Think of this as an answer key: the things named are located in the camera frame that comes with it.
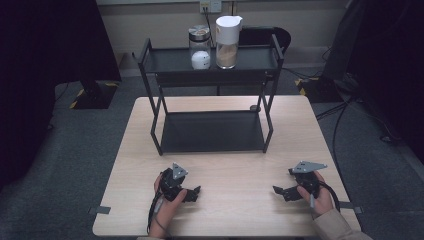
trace clear container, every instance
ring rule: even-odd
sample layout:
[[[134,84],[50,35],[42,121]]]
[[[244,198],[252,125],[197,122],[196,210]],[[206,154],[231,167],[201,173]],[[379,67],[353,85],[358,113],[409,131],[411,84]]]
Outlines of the clear container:
[[[188,29],[191,65],[194,69],[209,69],[211,66],[211,32],[205,25]]]
[[[236,66],[238,43],[216,43],[216,65],[222,69],[230,69]]]

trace white pitcher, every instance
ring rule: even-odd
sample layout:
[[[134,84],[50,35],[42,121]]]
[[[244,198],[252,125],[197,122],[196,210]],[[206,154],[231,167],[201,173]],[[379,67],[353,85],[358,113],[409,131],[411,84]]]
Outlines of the white pitcher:
[[[237,62],[239,33],[243,18],[223,16],[216,20],[216,65],[223,69],[233,68]]]

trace hand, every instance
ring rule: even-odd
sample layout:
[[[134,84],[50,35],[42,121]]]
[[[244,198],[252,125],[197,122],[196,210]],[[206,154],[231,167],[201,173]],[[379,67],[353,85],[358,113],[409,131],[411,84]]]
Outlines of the hand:
[[[324,178],[319,174],[317,171],[314,171],[315,175],[317,176],[318,180],[321,182],[324,182]],[[311,203],[311,194],[306,191],[305,188],[302,186],[297,186],[297,191],[299,194],[305,199],[309,204]],[[315,213],[318,214],[318,216],[321,216],[322,214],[330,211],[333,209],[333,200],[331,199],[330,192],[324,188],[320,187],[319,190],[319,197],[314,200],[315,202]]]
[[[155,193],[159,188],[159,182],[162,178],[162,174],[160,174],[155,181],[154,188]],[[166,237],[166,229],[168,225],[171,223],[172,218],[174,217],[178,206],[184,201],[185,196],[187,195],[187,189],[181,190],[181,192],[177,195],[174,201],[170,202],[163,198],[162,206],[159,209],[159,212],[156,215],[156,219],[152,220],[150,225],[149,237],[155,238],[165,238]]]

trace wooden table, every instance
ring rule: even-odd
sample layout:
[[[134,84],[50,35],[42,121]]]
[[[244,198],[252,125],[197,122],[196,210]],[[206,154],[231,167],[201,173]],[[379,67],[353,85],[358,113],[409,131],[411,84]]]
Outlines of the wooden table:
[[[168,108],[176,111],[248,109],[257,97],[212,96],[168,97]],[[320,170],[340,201],[347,194],[315,119],[304,96],[275,96],[271,110],[274,135],[268,152],[182,153],[159,156],[150,136],[153,113],[148,98],[136,100],[115,160],[101,206],[109,214],[97,214],[93,232],[97,236],[146,235],[148,211],[154,196],[153,183],[173,162],[189,174],[184,188],[202,187],[195,203],[184,203],[169,230],[188,237],[276,237],[314,236],[306,201],[285,202],[273,185],[296,185],[288,169],[301,160],[327,164]],[[161,137],[164,113],[160,113],[157,135]],[[266,132],[265,116],[261,116]],[[360,230],[353,210],[342,209],[349,224]]]

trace glass jar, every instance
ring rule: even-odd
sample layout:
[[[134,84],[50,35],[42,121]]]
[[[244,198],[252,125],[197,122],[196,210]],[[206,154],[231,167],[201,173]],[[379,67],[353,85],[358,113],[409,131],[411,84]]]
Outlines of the glass jar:
[[[208,69],[211,66],[211,32],[205,25],[188,29],[191,65],[194,69]]]

